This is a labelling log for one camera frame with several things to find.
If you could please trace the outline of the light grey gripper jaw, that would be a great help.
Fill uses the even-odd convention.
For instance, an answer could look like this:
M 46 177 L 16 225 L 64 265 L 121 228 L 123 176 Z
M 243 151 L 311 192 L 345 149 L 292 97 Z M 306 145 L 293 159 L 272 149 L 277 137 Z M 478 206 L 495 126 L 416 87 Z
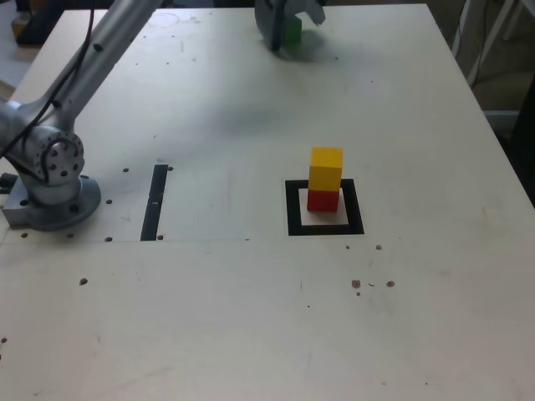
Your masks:
M 290 16 L 306 13 L 311 21 L 320 26 L 325 21 L 324 4 L 317 0 L 290 0 Z

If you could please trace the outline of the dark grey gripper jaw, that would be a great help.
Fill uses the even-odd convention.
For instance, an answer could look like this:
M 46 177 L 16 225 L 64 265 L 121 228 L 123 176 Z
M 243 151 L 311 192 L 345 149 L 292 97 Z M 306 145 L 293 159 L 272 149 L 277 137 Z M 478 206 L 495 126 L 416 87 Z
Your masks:
M 282 45 L 286 2 L 286 0 L 256 0 L 254 3 L 257 28 L 263 42 L 272 52 L 277 52 Z

